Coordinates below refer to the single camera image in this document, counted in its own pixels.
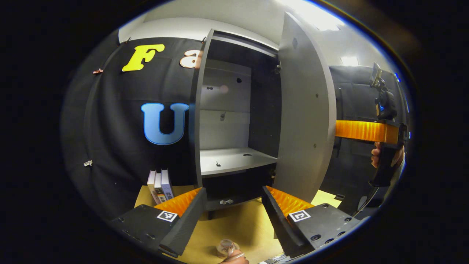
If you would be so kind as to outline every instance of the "blue letter u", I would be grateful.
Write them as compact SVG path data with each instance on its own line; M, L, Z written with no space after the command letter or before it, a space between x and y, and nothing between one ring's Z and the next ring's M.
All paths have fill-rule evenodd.
M142 105L144 113L144 133L149 142L157 145L171 145L178 142L184 135L184 113L189 109L187 104L175 103L169 108L174 112L174 130L163 134L159 129L159 115L165 108L160 103Z

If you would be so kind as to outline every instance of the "cabinet door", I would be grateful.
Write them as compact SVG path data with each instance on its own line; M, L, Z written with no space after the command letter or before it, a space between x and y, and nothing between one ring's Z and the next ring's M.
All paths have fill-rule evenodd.
M329 67L308 27L285 13L279 48L282 120L274 188L311 202L331 159L336 106Z
M200 174L200 93L202 91L202 81L204 80L205 64L207 62L208 49L212 40L213 30L210 30L205 38L200 53L197 56L194 76L192 79L192 89L189 104L189 144L192 157L191 169L195 187L202 187L202 176Z

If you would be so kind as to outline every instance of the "yellow letter f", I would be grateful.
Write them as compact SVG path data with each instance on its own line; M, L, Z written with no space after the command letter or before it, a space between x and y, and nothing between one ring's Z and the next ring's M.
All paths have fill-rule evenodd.
M164 49L165 45L163 44L136 46L132 58L130 58L129 63L122 68L122 71L143 69L144 65L142 64L142 59L145 59L145 62L149 62L151 61L151 59L153 59L153 56L155 55L155 50L158 52L162 52Z

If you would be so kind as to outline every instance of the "stack of books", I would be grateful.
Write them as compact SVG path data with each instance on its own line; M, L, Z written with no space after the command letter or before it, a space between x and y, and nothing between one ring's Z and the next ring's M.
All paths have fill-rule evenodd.
M161 170L161 173L157 173L156 170L150 171L147 185L156 204L173 198L173 188L168 170Z

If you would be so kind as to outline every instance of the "human hand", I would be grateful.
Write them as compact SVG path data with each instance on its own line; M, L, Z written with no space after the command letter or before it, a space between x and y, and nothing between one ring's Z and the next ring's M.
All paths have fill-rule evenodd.
M246 259L244 253L241 250L235 250L228 257L219 264L249 264L249 260Z
M373 165L373 167L375 168L378 168L378 164L379 164L379 154L381 153L381 147L382 147L382 144L379 143L379 142L375 142L375 147L372 151L371 151L371 164ZM396 154L394 155L394 158L393 158L393 161L391 162L391 167L394 167L394 165L397 163L398 165L400 165L402 163L402 158L404 157L404 146L402 146L399 150L396 151Z

